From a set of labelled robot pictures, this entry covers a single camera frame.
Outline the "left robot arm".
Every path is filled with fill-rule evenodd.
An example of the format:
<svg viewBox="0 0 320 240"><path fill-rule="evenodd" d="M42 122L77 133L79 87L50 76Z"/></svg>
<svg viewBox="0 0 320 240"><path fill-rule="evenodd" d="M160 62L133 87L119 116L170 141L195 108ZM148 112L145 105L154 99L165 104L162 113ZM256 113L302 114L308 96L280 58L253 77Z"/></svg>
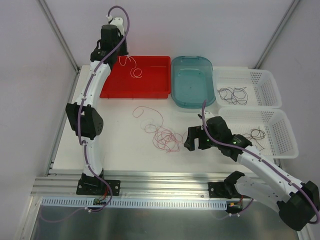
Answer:
<svg viewBox="0 0 320 240"><path fill-rule="evenodd" d="M76 190L77 195L104 195L109 192L104 168L99 156L99 135L104 121L96 107L102 88L111 74L118 56L128 53L126 33L122 27L105 24L101 38L90 55L90 70L86 84L74 103L65 107L71 129L83 149L84 168Z"/></svg>

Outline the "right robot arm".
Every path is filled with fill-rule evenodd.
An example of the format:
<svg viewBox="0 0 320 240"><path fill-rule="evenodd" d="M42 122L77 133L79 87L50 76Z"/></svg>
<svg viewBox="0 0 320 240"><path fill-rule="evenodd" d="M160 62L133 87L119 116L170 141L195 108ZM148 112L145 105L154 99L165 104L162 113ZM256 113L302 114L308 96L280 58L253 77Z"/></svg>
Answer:
<svg viewBox="0 0 320 240"><path fill-rule="evenodd" d="M268 161L247 138L233 134L222 117L206 118L203 113L200 117L202 125L188 128L184 147L194 151L195 141L201 150L215 147L264 181L260 184L243 172L234 171L223 182L224 198L250 197L278 213L295 231L301 231L307 224L319 224L320 193L315 183L304 183Z"/></svg>

